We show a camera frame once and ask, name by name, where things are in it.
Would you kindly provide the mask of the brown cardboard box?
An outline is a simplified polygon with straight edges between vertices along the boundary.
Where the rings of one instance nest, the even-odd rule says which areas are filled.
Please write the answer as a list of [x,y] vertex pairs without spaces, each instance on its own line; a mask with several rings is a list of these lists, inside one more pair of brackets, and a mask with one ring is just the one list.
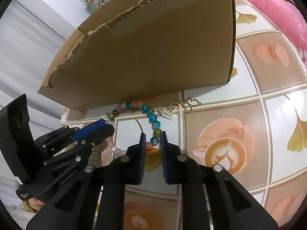
[[64,42],[39,94],[82,111],[224,85],[235,36],[235,0],[110,0]]

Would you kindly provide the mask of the pink floral blanket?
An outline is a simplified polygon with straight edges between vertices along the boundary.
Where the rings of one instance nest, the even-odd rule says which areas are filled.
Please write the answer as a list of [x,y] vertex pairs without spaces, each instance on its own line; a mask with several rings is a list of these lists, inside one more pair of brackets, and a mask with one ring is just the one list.
[[306,21],[292,3],[286,0],[247,0],[256,6],[288,37],[306,64]]

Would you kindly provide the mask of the white curtain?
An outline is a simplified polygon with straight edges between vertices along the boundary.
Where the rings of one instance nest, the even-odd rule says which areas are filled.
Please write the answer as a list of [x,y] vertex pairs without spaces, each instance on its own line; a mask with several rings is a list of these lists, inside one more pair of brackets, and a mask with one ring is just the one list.
[[38,90],[63,43],[59,34],[17,1],[1,17],[1,107],[26,94],[34,138],[60,125],[63,106]]

